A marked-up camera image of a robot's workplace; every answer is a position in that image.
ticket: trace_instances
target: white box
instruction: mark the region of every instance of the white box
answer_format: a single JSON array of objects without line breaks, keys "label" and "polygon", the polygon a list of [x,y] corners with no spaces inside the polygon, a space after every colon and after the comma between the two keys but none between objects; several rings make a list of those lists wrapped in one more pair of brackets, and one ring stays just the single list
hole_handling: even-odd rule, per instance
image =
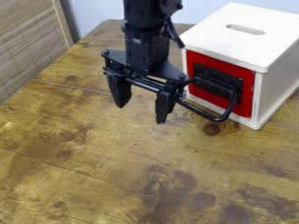
[{"label": "white box", "polygon": [[[262,127],[299,86],[297,25],[299,15],[229,3],[181,35],[182,66],[189,76],[193,76],[188,73],[189,52],[252,71],[249,116],[232,113],[229,118],[254,130]],[[224,111],[200,95],[188,93],[188,99],[217,113]]]}]

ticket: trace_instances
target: black metal frame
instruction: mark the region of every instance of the black metal frame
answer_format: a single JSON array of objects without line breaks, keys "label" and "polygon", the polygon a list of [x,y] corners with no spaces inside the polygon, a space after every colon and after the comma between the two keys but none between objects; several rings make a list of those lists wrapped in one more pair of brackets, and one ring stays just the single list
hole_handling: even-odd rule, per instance
[{"label": "black metal frame", "polygon": [[[190,84],[196,85],[196,82],[201,81],[200,77],[189,78],[169,64],[168,61],[165,61],[160,68],[157,68],[156,72],[158,75],[140,75],[130,70],[129,66],[126,66],[125,52],[105,50],[101,55],[105,58],[106,65],[104,67],[104,73],[106,75],[109,90],[116,105],[120,108],[129,102],[132,96],[130,85],[134,85],[156,93],[154,113],[157,123],[165,122],[166,115],[173,112],[176,102],[214,123],[221,123],[229,118],[229,114],[240,97],[240,93],[233,86],[220,85],[221,83],[212,82],[220,89],[225,88],[229,98],[225,112],[220,116],[213,116],[185,101],[184,88]],[[154,80],[150,76],[165,79],[165,82]]]}]

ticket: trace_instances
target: wood grain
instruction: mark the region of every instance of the wood grain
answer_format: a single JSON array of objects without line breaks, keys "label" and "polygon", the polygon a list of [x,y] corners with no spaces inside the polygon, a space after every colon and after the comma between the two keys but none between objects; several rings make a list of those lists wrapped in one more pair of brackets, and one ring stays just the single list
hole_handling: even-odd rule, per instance
[{"label": "wood grain", "polygon": [[178,105],[156,125],[153,94],[112,102],[102,25],[0,107],[0,221],[296,224],[296,95],[260,131]]},{"label": "wood grain", "polygon": [[66,51],[56,8],[51,0],[0,1],[0,102]]}]

